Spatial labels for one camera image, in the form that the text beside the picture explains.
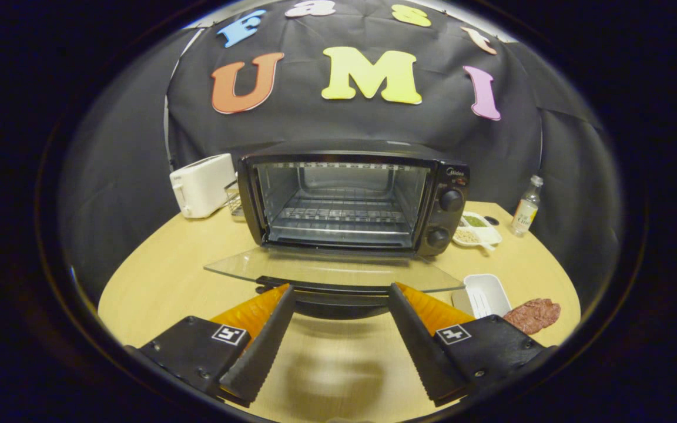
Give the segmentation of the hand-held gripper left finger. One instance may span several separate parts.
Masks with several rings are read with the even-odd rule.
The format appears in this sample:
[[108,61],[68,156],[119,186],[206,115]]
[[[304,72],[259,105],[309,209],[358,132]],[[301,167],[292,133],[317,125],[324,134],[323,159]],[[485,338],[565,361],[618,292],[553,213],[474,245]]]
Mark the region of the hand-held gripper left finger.
[[139,358],[218,401],[243,407],[265,383],[296,304],[290,284],[213,319],[187,316],[139,348]]

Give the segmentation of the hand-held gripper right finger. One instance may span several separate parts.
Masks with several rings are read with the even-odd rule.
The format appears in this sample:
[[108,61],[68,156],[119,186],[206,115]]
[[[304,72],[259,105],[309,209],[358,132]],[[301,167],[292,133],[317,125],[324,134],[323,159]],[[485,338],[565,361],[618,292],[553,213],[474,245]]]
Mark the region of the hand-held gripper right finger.
[[500,316],[472,319],[403,284],[390,286],[388,308],[436,406],[493,396],[532,373],[554,351]]

